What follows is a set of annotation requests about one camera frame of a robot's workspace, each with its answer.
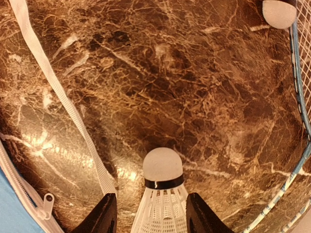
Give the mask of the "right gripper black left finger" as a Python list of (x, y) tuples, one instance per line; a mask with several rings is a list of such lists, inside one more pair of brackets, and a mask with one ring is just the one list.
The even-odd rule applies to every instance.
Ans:
[(117, 198), (107, 193), (72, 233), (115, 233), (117, 230)]

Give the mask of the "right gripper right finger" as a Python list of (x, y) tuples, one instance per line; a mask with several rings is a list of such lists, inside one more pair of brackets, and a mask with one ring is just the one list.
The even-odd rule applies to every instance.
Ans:
[(186, 218), (188, 233), (234, 233), (196, 192), (187, 196)]

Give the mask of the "blue racket bag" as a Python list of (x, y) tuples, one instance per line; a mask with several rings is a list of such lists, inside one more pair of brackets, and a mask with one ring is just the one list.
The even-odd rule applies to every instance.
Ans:
[[(24, 0), (3, 0), (0, 3), (0, 16), (13, 21), (13, 32), (20, 34), (17, 47), (26, 52), (26, 61), (22, 61), (19, 55), (11, 55), (5, 47), (5, 43), (0, 45), (0, 80), (5, 84), (5, 88), (0, 94), (0, 111), (2, 113), (13, 113), (12, 108), (6, 107), (7, 99), (24, 99), (24, 91), (18, 87), (26, 88), (32, 86), (39, 77), (44, 76), (51, 88), (59, 98), (68, 115), (84, 138), (88, 151), (89, 161), (93, 167), (93, 177), (90, 180), (95, 190), (101, 190), (103, 197), (107, 193), (115, 193), (116, 189), (110, 176), (103, 165), (95, 145), (90, 138), (85, 125), (72, 102), (67, 97), (61, 83), (56, 77), (52, 66), (45, 55), (42, 46), (31, 26), (29, 10)], [(58, 201), (55, 199), (52, 190), (39, 194), (25, 177), (28, 169), (47, 170), (48, 177), (58, 180), (61, 184), (67, 184), (69, 191), (81, 191), (74, 179), (79, 175), (85, 176), (86, 172), (78, 166), (68, 167), (65, 172), (61, 168), (66, 161), (66, 154), (56, 149), (53, 141), (48, 141), (48, 132), (45, 128), (41, 134), (34, 134), (34, 128), (41, 127), (41, 122), (35, 118), (24, 122), (26, 133), (20, 137), (2, 133), (1, 143), (11, 145), (19, 144), (29, 152), (27, 157), (18, 159), (15, 155), (9, 156), (5, 148), (0, 149), (0, 172), (2, 181), (9, 191), (13, 192), (14, 201), (22, 215), (27, 217), (26, 224), (15, 225), (10, 228), (11, 232), (35, 232), (35, 233), (63, 233), (65, 229), (58, 222), (56, 207)]]

